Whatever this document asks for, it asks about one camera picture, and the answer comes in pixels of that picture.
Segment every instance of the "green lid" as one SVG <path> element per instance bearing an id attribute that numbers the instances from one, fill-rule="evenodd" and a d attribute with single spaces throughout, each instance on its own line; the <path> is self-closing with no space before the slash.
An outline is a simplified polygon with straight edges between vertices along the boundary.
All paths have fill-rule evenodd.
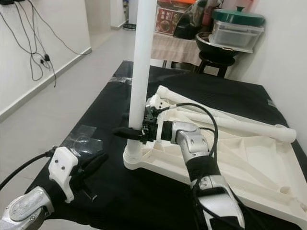
<path id="1" fill-rule="evenodd" d="M 237 11 L 219 9 L 213 11 L 212 18 L 224 23 L 239 25 L 261 26 L 264 23 L 264 17 L 260 14 L 242 12 L 244 7 L 237 7 Z"/>

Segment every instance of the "plastic container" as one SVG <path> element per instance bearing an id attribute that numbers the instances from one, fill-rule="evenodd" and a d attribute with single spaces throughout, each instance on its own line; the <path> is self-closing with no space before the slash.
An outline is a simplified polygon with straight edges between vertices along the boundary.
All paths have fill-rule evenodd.
<path id="1" fill-rule="evenodd" d="M 263 31 L 262 26 L 256 27 L 215 21 L 209 41 L 216 47 L 252 53 L 255 43 Z"/>

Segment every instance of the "cardboard box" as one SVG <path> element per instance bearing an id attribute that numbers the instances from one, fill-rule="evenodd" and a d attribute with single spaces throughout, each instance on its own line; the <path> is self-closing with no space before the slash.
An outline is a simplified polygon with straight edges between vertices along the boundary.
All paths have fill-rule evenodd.
<path id="1" fill-rule="evenodd" d="M 166 35 L 173 35 L 177 23 L 179 22 L 179 19 L 182 15 L 182 11 L 174 11 L 158 7 L 155 31 Z"/>

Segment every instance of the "storage box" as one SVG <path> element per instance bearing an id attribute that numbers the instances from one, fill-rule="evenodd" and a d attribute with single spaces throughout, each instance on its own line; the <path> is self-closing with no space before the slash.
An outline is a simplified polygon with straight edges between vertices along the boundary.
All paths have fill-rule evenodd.
<path id="1" fill-rule="evenodd" d="M 252 53 L 255 43 L 263 31 L 263 26 L 256 27 L 215 21 L 209 40 L 213 46 Z"/>
<path id="2" fill-rule="evenodd" d="M 183 15 L 182 11 L 174 11 L 158 7 L 155 23 L 155 31 L 158 33 L 173 35 L 179 19 Z"/>

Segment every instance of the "white pvc pipe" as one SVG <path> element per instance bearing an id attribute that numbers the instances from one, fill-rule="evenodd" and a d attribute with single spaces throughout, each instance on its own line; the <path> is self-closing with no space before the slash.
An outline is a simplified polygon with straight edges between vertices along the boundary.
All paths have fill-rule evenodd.
<path id="1" fill-rule="evenodd" d="M 141 0 L 138 5 L 129 115 L 129 127 L 136 130 L 141 129 L 144 119 L 156 7 L 157 0 Z M 124 152 L 126 167 L 133 168 L 131 164 L 137 164 L 141 158 L 140 142 L 128 140 Z"/>
<path id="2" fill-rule="evenodd" d="M 179 113 L 182 113 L 184 116 L 193 121 L 212 124 L 212 120 L 208 115 L 196 114 L 184 111 L 179 111 Z M 220 117 L 215 117 L 215 121 L 217 125 L 220 127 L 235 129 L 248 133 L 254 133 L 261 136 L 271 137 L 273 139 L 277 139 L 280 141 L 292 143 L 296 139 L 296 131 L 294 129 L 284 127 L 282 125 L 263 126 L 243 121 L 229 120 Z"/>
<path id="3" fill-rule="evenodd" d="M 200 104 L 196 101 L 191 100 L 190 98 L 184 97 L 176 92 L 173 92 L 171 90 L 169 90 L 167 87 L 164 87 L 162 85 L 159 86 L 158 90 L 157 90 L 157 94 L 163 98 L 163 99 L 168 99 L 173 101 L 174 103 L 178 104 L 178 103 L 194 103 L 194 104 L 198 104 L 201 105 L 203 107 L 205 107 L 213 116 L 217 116 L 217 117 L 224 117 L 227 119 L 234 119 L 218 110 L 212 109 L 210 107 L 207 107 L 203 104 Z M 197 107 L 193 107 L 193 106 L 187 106 L 187 108 L 189 108 L 190 110 L 193 111 L 197 111 L 200 113 L 204 113 L 201 109 L 197 108 Z"/>

